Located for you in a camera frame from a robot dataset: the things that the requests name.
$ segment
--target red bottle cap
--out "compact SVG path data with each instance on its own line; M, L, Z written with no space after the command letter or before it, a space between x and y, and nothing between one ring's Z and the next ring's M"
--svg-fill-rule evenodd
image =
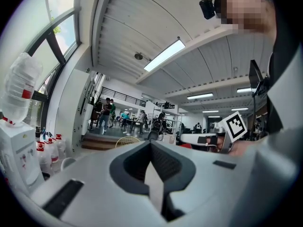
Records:
M38 142L38 151L44 151L44 143L43 142Z

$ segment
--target ceiling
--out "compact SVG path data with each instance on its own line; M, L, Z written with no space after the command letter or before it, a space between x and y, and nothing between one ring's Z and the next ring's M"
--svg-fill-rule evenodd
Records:
M272 44L263 35L242 33L217 38L146 75L148 59L154 59L178 36L187 46L220 26L216 18L203 17L199 1L109 0L97 38L98 68L131 84L140 81L139 85L161 92L168 101L191 112L238 106L248 106L251 112L250 96L236 92L249 87L249 81L235 83L235 79L248 76L252 59L262 72L267 71ZM144 59L136 60L136 52L141 52ZM223 81L224 87L215 86ZM187 96L199 94L200 87L201 93L212 92L214 96L187 100ZM264 103L264 99L258 99L257 104Z

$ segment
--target cable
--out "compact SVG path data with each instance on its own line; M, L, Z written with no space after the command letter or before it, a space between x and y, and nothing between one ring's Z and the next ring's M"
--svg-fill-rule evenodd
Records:
M253 114L253 118L252 118L252 127L250 129L250 140L253 140L253 128L255 126L255 122L256 122L256 98L255 96L252 97L254 100L254 114Z

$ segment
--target plastic bottle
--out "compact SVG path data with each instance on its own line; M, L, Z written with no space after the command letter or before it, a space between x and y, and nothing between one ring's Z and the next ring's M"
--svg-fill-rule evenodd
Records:
M42 64L27 53L21 53L5 76L1 97L3 115L13 123L25 119L35 84L43 70Z
M64 160L66 158L66 154L65 154L65 149L66 149L66 145L65 145L65 141L62 140L62 135L61 134L56 134L56 145L58 148L58 152L59 152L59 160Z
M52 160L48 152L44 148L43 142L38 142L37 154L39 159L39 164L41 171L44 173L48 173L50 176L54 175L54 171L52 169Z
M45 147L47 148L47 151L51 155L52 163L58 162L58 160L59 160L59 153L58 153L57 147L53 143L53 139L49 138L48 141L45 141L45 144L46 144Z

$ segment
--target table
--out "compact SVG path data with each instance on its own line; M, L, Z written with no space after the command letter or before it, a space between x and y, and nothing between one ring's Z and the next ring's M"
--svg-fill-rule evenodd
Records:
M132 119L127 119L126 121L131 121L131 122L132 122L132 124L131 124L131 131L130 131L130 133L131 133L131 132L132 132L132 130L133 130L134 124L135 124L136 122L140 123L139 121L132 120Z

